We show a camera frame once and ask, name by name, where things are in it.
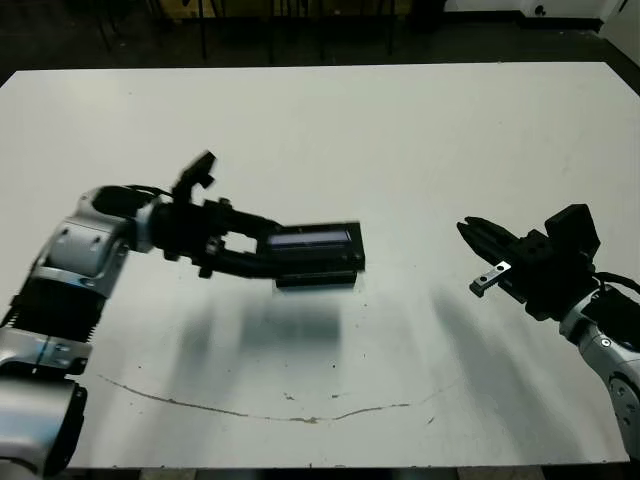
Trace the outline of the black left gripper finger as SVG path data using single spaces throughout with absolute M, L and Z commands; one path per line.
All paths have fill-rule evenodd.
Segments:
M 262 216 L 237 210 L 231 210 L 227 214 L 227 230 L 249 238 L 259 239 L 268 232 L 278 231 L 281 228 L 280 223 Z
M 221 250 L 213 256 L 213 270 L 242 278 L 272 279 L 278 276 L 278 266 L 255 254 Z

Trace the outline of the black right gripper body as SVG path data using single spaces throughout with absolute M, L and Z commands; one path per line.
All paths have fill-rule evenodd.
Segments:
M 486 290 L 498 286 L 538 321 L 561 320 L 598 285 L 589 258 L 556 249 L 537 230 L 518 237 L 511 247 L 510 263 L 490 265 L 488 272 L 471 282 L 470 290 L 481 298 Z

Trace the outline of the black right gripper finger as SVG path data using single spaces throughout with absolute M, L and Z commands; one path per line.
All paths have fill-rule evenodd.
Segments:
M 464 218 L 464 222 L 466 231 L 474 242 L 508 246 L 518 240 L 517 236 L 490 220 L 477 216 L 468 216 Z
M 490 264 L 498 264 L 502 261 L 511 262 L 511 247 L 517 243 L 514 242 L 508 246 L 491 245 L 484 242 L 474 242 L 466 231 L 465 222 L 458 222 L 456 227 L 464 241 L 469 245 L 472 251 Z

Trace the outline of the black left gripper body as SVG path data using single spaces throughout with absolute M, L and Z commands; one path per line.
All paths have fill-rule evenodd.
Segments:
M 161 203 L 152 209 L 148 232 L 154 247 L 163 251 L 164 258 L 177 261 L 186 257 L 198 268 L 198 276 L 209 279 L 213 270 L 213 256 L 225 247 L 227 214 L 235 210 L 221 199 L 205 201 L 202 205 L 186 202 Z

